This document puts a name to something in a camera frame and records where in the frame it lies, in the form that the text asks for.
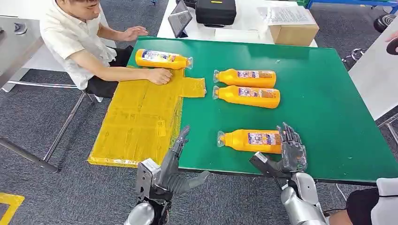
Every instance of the man's hand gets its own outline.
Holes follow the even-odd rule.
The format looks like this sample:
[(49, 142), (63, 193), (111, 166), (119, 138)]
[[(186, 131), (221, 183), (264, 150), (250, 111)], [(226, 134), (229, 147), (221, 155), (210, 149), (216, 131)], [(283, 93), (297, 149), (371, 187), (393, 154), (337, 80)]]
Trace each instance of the man's hand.
[(121, 41), (134, 41), (138, 38), (138, 36), (146, 36), (148, 32), (145, 27), (137, 26), (130, 27), (125, 32), (120, 33)]
[(147, 74), (146, 79), (158, 85), (167, 84), (172, 77), (171, 72), (163, 68), (149, 69)]
[(395, 39), (395, 38), (398, 38), (398, 30), (395, 31), (394, 33), (392, 33), (392, 34), (390, 35), (390, 37), (389, 37), (388, 39), (385, 40), (385, 42), (390, 42), (390, 41), (392, 41), (392, 40)]

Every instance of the green table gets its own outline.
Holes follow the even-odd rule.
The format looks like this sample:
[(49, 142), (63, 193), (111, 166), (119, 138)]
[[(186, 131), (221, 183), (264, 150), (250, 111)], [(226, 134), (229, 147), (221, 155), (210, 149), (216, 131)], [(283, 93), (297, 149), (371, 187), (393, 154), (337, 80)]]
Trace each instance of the green table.
[[(141, 37), (129, 65), (136, 66), (140, 48), (192, 56), (186, 76), (206, 79), (204, 98), (183, 101), (181, 126), (189, 124), (191, 132), (180, 168), (259, 174), (249, 163), (252, 152), (216, 146), (217, 131), (269, 130), (287, 122), (306, 145), (307, 173), (315, 180), (374, 184), (379, 177), (398, 177), (398, 163), (334, 49)], [(213, 71), (229, 68), (276, 71), (280, 105), (213, 100)]]

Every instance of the black pants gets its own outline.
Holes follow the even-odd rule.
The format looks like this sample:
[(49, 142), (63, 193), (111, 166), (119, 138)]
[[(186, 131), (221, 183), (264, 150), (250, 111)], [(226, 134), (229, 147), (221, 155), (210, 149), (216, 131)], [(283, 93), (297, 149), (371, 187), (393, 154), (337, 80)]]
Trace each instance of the black pants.
[[(133, 52), (133, 47), (128, 46), (127, 48), (114, 48), (116, 50), (117, 56), (115, 60), (110, 62), (111, 67), (126, 67), (129, 62), (131, 53)], [(85, 91), (88, 94), (94, 94), (98, 97), (112, 98), (116, 90), (118, 81), (104, 81), (97, 76), (93, 76), (88, 80), (87, 88)]]
[(372, 225), (370, 212), (379, 202), (379, 189), (357, 190), (347, 199), (347, 213), (353, 225)]

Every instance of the bottle label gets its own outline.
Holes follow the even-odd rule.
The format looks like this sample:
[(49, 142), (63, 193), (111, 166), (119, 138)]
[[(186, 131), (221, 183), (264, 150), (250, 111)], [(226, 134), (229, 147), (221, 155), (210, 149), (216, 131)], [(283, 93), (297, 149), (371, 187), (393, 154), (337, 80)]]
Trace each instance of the bottle label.
[(239, 96), (276, 98), (276, 92), (268, 88), (239, 88)]
[(248, 133), (249, 144), (270, 144), (277, 145), (280, 144), (280, 138), (278, 134), (268, 134), (268, 133)]
[(176, 54), (168, 52), (151, 50), (144, 50), (144, 52), (142, 52), (142, 59), (151, 62), (174, 62), (175, 58)]
[(271, 78), (272, 71), (267, 70), (238, 70), (237, 76), (240, 78)]

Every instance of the tablet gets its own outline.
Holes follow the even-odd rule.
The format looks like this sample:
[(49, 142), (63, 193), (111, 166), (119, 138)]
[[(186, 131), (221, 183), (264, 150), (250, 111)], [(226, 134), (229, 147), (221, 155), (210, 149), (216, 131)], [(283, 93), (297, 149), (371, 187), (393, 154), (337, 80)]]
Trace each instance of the tablet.
[(192, 20), (192, 15), (188, 11), (184, 1), (180, 1), (174, 8), (173, 12), (168, 16), (168, 22), (173, 30), (176, 38), (181, 37), (185, 27)]

